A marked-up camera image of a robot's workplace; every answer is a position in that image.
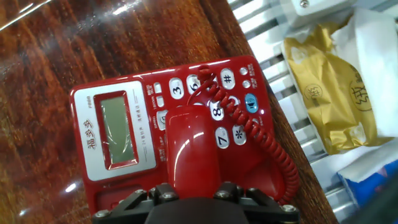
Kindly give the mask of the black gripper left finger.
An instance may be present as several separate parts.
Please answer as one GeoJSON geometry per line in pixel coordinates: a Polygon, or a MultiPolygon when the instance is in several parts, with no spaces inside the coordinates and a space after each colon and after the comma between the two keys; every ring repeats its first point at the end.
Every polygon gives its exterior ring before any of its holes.
{"type": "Polygon", "coordinates": [[[92,224],[145,223],[155,206],[179,199],[178,193],[168,183],[156,185],[150,190],[139,189],[112,210],[100,210],[92,216],[92,224]]]}

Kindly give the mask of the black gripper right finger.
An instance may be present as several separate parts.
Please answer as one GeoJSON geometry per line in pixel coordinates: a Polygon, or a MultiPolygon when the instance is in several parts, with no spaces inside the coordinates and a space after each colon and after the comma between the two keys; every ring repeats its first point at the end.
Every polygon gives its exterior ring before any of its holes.
{"type": "Polygon", "coordinates": [[[299,224],[300,212],[290,204],[279,205],[259,188],[245,189],[232,182],[224,182],[213,194],[213,199],[227,202],[227,214],[245,223],[299,224]]]}

